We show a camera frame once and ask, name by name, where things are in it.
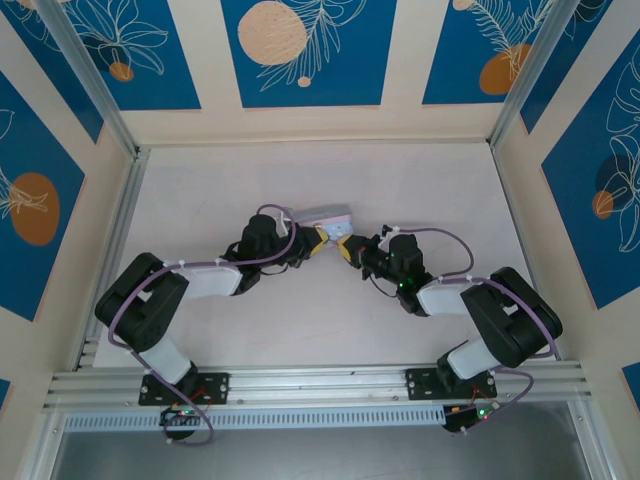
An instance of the wall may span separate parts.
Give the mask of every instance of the wall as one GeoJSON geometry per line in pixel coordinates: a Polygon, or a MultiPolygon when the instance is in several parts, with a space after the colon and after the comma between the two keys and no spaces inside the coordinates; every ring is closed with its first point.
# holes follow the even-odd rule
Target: wall
{"type": "Polygon", "coordinates": [[[611,88],[606,104],[597,105],[602,89],[594,99],[590,100],[590,97],[637,34],[639,16],[640,4],[637,1],[614,1],[531,133],[527,134],[524,123],[518,119],[497,148],[499,166],[525,249],[532,261],[533,273],[540,281],[543,295],[563,320],[570,356],[582,362],[606,428],[612,436],[614,449],[619,452],[627,470],[626,474],[621,473],[620,478],[635,478],[640,471],[637,455],[640,413],[621,372],[622,367],[640,360],[637,314],[640,290],[631,289],[625,294],[627,289],[622,284],[626,276],[637,281],[638,262],[636,252],[624,253],[622,247],[619,250],[620,232],[617,224],[611,223],[620,213],[618,206],[614,208],[612,203],[604,213],[592,211],[597,202],[592,206],[591,198],[602,187],[594,188],[593,172],[599,164],[592,166],[591,152],[609,149],[608,140],[613,134],[606,132],[604,127],[608,107],[616,95],[615,88],[611,88]],[[579,113],[583,106],[585,111],[579,113]],[[602,117],[585,116],[595,107],[604,112],[602,117]],[[594,135],[586,129],[576,132],[576,125],[583,125],[577,122],[583,119],[584,124],[602,124],[605,134],[594,135]],[[559,147],[556,144],[565,145],[572,139],[578,139],[573,142],[573,151],[563,151],[563,156],[557,157],[559,147]],[[564,177],[560,187],[557,184],[559,180],[549,176],[552,169],[545,162],[547,158],[572,168],[572,173],[564,177]],[[586,192],[583,183],[592,190],[586,192]],[[565,194],[576,198],[583,194],[588,196],[589,200],[581,207],[581,221],[584,220],[585,225],[593,219],[601,221],[601,230],[593,232],[585,226],[582,231],[574,232],[575,217],[565,209],[565,201],[556,202],[565,194]],[[610,241],[611,235],[616,236],[615,242],[610,241]],[[574,246],[584,242],[590,245],[590,250],[585,253],[578,247],[578,258],[574,246]],[[620,255],[626,255],[626,265],[618,265],[613,272],[610,271],[616,263],[603,260],[620,255]],[[590,263],[599,265],[600,277],[588,275],[586,265],[590,263]],[[599,295],[602,288],[607,287],[603,284],[615,287],[618,291],[616,296],[620,298],[612,300],[599,295]]]}
{"type": "Polygon", "coordinates": [[[486,138],[553,2],[92,4],[61,3],[138,142],[167,145],[486,138]]]}
{"type": "MultiPolygon", "coordinates": [[[[0,418],[0,478],[12,479],[24,460],[23,454],[28,453],[29,442],[33,440],[35,432],[32,432],[32,426],[38,418],[34,412],[38,412],[42,406],[52,372],[71,367],[75,354],[72,347],[82,335],[81,325],[88,313],[88,302],[93,293],[105,239],[129,160],[121,153],[105,128],[95,140],[89,135],[89,130],[76,117],[78,114],[86,114],[86,110],[84,113],[76,111],[74,114],[69,102],[54,88],[2,14],[0,43],[3,46],[0,49],[0,71],[3,76],[13,84],[30,109],[36,112],[59,142],[61,147],[54,142],[56,148],[66,151],[75,162],[73,168],[79,168],[84,174],[82,188],[66,225],[66,232],[56,233],[60,236],[64,234],[64,239],[57,255],[54,252],[55,263],[53,269],[47,271],[45,295],[37,305],[37,312],[33,318],[27,318],[30,315],[19,315],[0,307],[0,378],[11,382],[10,393],[4,402],[0,418]]],[[[66,63],[60,63],[58,67],[67,68],[66,63]]],[[[7,100],[4,93],[5,90],[0,102],[7,100]]],[[[16,120],[9,131],[12,135],[20,127],[18,115],[14,117],[16,120]]],[[[35,120],[34,123],[40,124],[40,121],[35,120]]],[[[25,126],[25,135],[31,127],[33,124],[25,126]]],[[[42,160],[33,159],[26,152],[32,146],[44,143],[45,136],[49,136],[49,133],[38,137],[23,137],[24,143],[12,146],[13,158],[24,165],[42,160]]],[[[14,137],[5,136],[3,145],[11,138],[14,137]]],[[[8,172],[12,159],[8,158],[6,152],[3,153],[0,167],[7,167],[8,172]]],[[[53,156],[52,151],[44,152],[43,155],[43,168],[48,168],[47,164],[56,161],[57,157],[53,156]]],[[[57,164],[54,167],[54,170],[61,169],[57,164]]],[[[62,188],[58,190],[62,212],[65,192],[62,188]]],[[[19,215],[26,215],[29,208],[24,205],[21,208],[19,215]]],[[[12,220],[8,215],[0,220],[0,226],[9,228],[12,220]]],[[[4,278],[12,276],[18,282],[25,276],[35,274],[31,267],[7,268],[5,271],[4,267],[17,256],[12,243],[17,236],[12,238],[10,234],[13,232],[10,230],[2,230],[0,233],[3,255],[0,265],[3,265],[4,278]]],[[[29,238],[24,233],[21,235],[23,239],[29,238]]],[[[33,252],[37,256],[39,250],[34,247],[33,252]]],[[[26,295],[22,289],[11,291],[10,288],[4,285],[3,293],[7,293],[8,289],[15,297],[26,295]]]]}

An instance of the white leaf drawing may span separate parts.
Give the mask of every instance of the white leaf drawing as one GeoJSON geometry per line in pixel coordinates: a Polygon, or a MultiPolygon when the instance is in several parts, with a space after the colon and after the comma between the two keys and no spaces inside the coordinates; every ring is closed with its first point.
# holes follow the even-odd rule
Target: white leaf drawing
{"type": "MultiPolygon", "coordinates": [[[[17,0],[1,1],[10,7],[31,36],[59,51],[35,10],[17,0]]],[[[164,45],[169,32],[138,21],[138,0],[70,0],[60,5],[85,47],[97,53],[92,55],[94,62],[103,62],[98,65],[99,69],[112,71],[111,65],[118,62],[120,65],[115,70],[121,72],[117,77],[120,80],[133,78],[127,78],[131,71],[123,71],[122,65],[129,68],[137,65],[158,75],[164,73],[164,63],[152,49],[164,45]]]]}
{"type": "MultiPolygon", "coordinates": [[[[322,70],[324,64],[331,62],[332,55],[340,53],[339,28],[360,15],[367,0],[289,0],[288,2],[277,0],[277,2],[290,8],[295,15],[294,18],[302,22],[306,39],[304,48],[295,58],[284,63],[262,65],[262,71],[257,75],[257,78],[264,79],[261,92],[282,81],[291,85],[304,79],[309,84],[322,70]],[[358,2],[355,8],[346,8],[352,4],[355,5],[355,2],[358,2]]],[[[283,23],[281,29],[286,31],[290,27],[290,24],[283,23]]],[[[289,47],[283,43],[285,40],[279,38],[272,38],[271,41],[274,42],[272,46],[274,49],[283,48],[285,53],[287,48],[296,48],[289,47]]]]}
{"type": "MultiPolygon", "coordinates": [[[[0,110],[0,141],[11,129],[11,123],[15,112],[0,110]]],[[[47,212],[47,206],[43,205],[48,194],[34,196],[20,190],[13,185],[0,167],[0,217],[5,218],[12,210],[20,213],[20,208],[27,207],[47,212]]]]}
{"type": "Polygon", "coordinates": [[[615,158],[615,172],[603,188],[609,195],[598,197],[601,200],[596,205],[596,214],[603,210],[607,213],[604,218],[618,214],[618,251],[630,253],[640,245],[640,145],[630,135],[617,135],[610,139],[609,147],[615,158]]]}
{"type": "Polygon", "coordinates": [[[607,131],[629,135],[640,125],[640,46],[624,67],[607,115],[607,131]]]}
{"type": "Polygon", "coordinates": [[[578,24],[595,22],[604,11],[608,1],[609,0],[592,0],[589,2],[582,0],[571,16],[567,27],[564,29],[565,35],[573,41],[578,24]]]}
{"type": "Polygon", "coordinates": [[[516,17],[509,0],[469,0],[465,10],[475,15],[480,33],[493,44],[497,53],[509,60],[510,79],[520,72],[522,48],[540,29],[556,0],[539,0],[534,7],[533,0],[524,13],[516,17]]]}

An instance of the metal frame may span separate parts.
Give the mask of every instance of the metal frame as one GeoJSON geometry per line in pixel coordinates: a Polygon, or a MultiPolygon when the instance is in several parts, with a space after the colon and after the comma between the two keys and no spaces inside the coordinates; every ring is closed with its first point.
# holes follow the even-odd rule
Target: metal frame
{"type": "Polygon", "coordinates": [[[97,341],[100,335],[100,324],[93,314],[93,311],[100,299],[100,296],[107,291],[109,286],[116,279],[118,265],[120,264],[124,244],[127,239],[127,235],[129,234],[129,227],[131,226],[133,212],[135,211],[135,205],[138,201],[140,187],[142,186],[142,178],[144,177],[148,160],[149,150],[139,150],[129,168],[129,174],[120,195],[118,209],[116,210],[116,214],[109,230],[107,248],[104,253],[100,274],[91,299],[91,307],[89,312],[87,312],[87,318],[84,323],[84,334],[82,337],[78,338],[78,341],[74,346],[75,357],[73,357],[73,363],[69,365],[69,369],[75,369],[82,365],[83,362],[86,362],[84,355],[87,349],[91,350],[91,345],[94,345],[93,348],[97,348],[97,341]]]}
{"type": "Polygon", "coordinates": [[[37,427],[40,434],[33,447],[33,454],[27,459],[20,478],[25,480],[49,480],[51,478],[62,443],[66,420],[65,414],[40,414],[37,427]]]}
{"type": "Polygon", "coordinates": [[[531,89],[538,80],[579,3],[580,0],[563,0],[555,2],[551,8],[549,16],[540,28],[534,42],[534,48],[527,55],[522,70],[513,82],[500,115],[491,129],[488,138],[491,148],[495,148],[500,143],[513,121],[520,115],[525,100],[531,93],[531,89]]]}
{"type": "Polygon", "coordinates": [[[56,0],[33,0],[33,3],[64,58],[111,129],[114,138],[120,147],[134,158],[137,145],[133,135],[62,6],[56,0]]]}
{"type": "MultiPolygon", "coordinates": [[[[405,371],[435,365],[349,366],[314,368],[201,368],[204,373],[230,374],[227,405],[213,409],[320,408],[397,405],[459,405],[468,400],[410,401],[405,371]]],[[[588,400],[591,396],[580,363],[527,362],[522,371],[536,379],[528,402],[588,400]]],[[[160,411],[138,406],[143,370],[89,368],[54,374],[43,411],[106,412],[160,411]]],[[[498,401],[507,402],[527,380],[495,376],[498,401]]]]}

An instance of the beige circle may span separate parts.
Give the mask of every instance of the beige circle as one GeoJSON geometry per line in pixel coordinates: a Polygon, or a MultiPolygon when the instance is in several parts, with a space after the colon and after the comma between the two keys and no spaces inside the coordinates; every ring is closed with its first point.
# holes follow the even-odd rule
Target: beige circle
{"type": "Polygon", "coordinates": [[[259,2],[238,23],[244,53],[261,65],[280,65],[295,59],[307,45],[300,17],[280,2],[259,2]]]}
{"type": "Polygon", "coordinates": [[[473,6],[475,0],[453,0],[452,3],[456,10],[467,10],[473,6]]]}
{"type": "MultiPolygon", "coordinates": [[[[58,3],[66,3],[70,0],[58,0],[58,3]]],[[[33,0],[16,0],[23,7],[28,8],[29,10],[35,10],[36,6],[33,4],[33,0]]]]}

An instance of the black bracket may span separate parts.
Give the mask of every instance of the black bracket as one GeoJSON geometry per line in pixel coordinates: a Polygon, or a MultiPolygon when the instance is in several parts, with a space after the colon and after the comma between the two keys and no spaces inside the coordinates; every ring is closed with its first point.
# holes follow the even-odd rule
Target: black bracket
{"type": "MultiPolygon", "coordinates": [[[[195,375],[193,392],[190,397],[196,405],[226,405],[229,393],[228,373],[198,373],[195,375]]],[[[182,402],[167,387],[162,385],[153,375],[142,377],[140,397],[141,406],[171,406],[182,402]]]]}
{"type": "Polygon", "coordinates": [[[448,390],[438,379],[437,368],[410,368],[405,372],[409,400],[461,400],[474,398],[476,390],[484,396],[496,398],[495,380],[489,372],[483,372],[465,381],[455,390],[448,390]]]}

